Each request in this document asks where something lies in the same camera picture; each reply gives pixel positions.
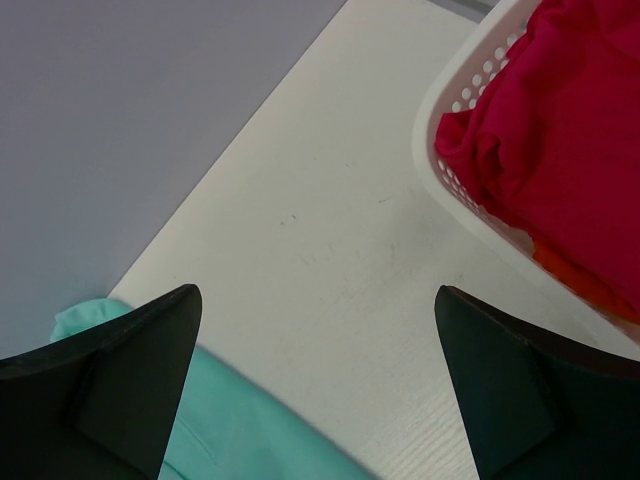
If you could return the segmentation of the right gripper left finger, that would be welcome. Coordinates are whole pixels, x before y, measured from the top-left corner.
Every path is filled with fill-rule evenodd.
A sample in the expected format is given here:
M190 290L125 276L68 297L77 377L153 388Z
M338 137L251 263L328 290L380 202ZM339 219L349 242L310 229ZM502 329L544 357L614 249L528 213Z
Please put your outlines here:
M185 284L1 361L4 479L155 479L202 316Z

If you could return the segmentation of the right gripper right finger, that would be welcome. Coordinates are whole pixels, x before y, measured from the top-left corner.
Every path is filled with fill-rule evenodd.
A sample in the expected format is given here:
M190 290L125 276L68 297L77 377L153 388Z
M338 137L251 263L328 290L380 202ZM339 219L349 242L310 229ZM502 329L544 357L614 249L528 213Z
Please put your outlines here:
M638 478L638 361L452 286L434 310L480 478Z

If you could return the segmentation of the mint green t-shirt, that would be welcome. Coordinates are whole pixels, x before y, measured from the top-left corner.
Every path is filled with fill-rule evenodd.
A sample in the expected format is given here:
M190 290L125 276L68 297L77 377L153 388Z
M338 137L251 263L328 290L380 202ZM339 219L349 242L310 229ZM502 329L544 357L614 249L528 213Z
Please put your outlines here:
M135 309L115 299L56 317L52 343ZM161 479L366 479L359 462L271 394L195 344Z

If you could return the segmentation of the orange t-shirt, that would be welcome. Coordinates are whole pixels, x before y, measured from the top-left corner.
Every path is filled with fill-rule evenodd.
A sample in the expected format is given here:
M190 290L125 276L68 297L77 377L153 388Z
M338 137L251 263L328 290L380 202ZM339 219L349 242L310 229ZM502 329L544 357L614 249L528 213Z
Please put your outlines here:
M533 259L591 307L609 316L639 324L638 312L609 285L537 239L533 240Z

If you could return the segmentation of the crimson red t-shirt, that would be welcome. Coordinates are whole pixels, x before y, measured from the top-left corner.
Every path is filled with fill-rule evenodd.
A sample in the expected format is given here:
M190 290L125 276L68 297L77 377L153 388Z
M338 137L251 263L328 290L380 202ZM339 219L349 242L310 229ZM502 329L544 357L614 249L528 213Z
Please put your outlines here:
M435 147L493 216L639 302L639 5L544 1Z

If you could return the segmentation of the white plastic laundry basket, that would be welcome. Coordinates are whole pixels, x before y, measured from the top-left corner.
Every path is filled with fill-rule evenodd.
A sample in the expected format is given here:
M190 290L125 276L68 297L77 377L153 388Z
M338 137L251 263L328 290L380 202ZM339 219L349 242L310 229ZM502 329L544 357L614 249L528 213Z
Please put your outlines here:
M499 2L446 63L427 89L414 122L414 163L426 191L505 264L504 280L522 284L524 291L517 301L542 302L542 307L523 314L523 319L596 348L636 357L638 325L594 309L550 276L533 260L524 234L478 204L451 162L435 147L442 116L476 106L486 87L507 66L506 53L524 34L537 5L535 1Z

